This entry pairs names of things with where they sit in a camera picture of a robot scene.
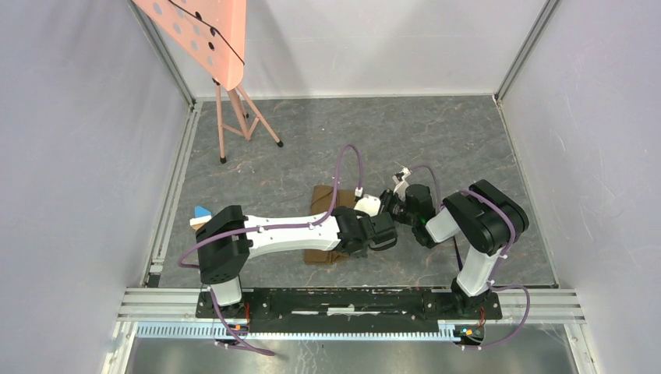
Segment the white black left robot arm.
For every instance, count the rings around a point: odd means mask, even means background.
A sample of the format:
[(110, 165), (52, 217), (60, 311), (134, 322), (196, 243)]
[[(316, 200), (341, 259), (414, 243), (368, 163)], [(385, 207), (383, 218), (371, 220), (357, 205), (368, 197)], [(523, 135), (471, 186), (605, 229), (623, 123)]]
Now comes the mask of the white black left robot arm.
[(277, 252), (315, 249), (353, 255), (389, 249), (398, 240), (388, 213), (374, 216), (340, 206), (307, 217), (268, 218), (245, 215), (227, 206), (196, 229), (200, 281), (226, 317), (245, 307), (239, 274), (248, 259)]

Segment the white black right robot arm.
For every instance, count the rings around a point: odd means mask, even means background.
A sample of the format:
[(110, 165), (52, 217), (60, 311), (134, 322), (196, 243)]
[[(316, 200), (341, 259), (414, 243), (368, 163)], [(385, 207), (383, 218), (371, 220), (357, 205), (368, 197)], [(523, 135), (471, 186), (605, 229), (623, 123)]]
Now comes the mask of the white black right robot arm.
[(408, 185), (403, 196), (386, 190), (380, 195), (380, 211), (408, 225), (427, 248), (459, 233), (466, 237), (468, 254), (453, 279), (450, 297), (452, 312), (461, 318), (481, 309), (493, 289), (494, 269), (529, 227), (523, 208), (485, 179), (447, 196), (439, 209), (427, 186)]

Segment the brown cloth napkin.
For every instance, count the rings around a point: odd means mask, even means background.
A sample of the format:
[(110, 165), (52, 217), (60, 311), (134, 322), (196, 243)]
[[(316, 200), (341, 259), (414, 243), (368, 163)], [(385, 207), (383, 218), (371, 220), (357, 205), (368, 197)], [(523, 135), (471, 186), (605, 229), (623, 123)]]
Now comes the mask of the brown cloth napkin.
[[(333, 187), (330, 185), (316, 185), (313, 188), (312, 201), (310, 204), (310, 213), (312, 215), (325, 213), (329, 209), (332, 192)], [(354, 192), (347, 189), (340, 189), (334, 206), (353, 208), (355, 206)], [(303, 262), (306, 265), (329, 265), (348, 258), (349, 255), (337, 251), (306, 249), (303, 252)]]

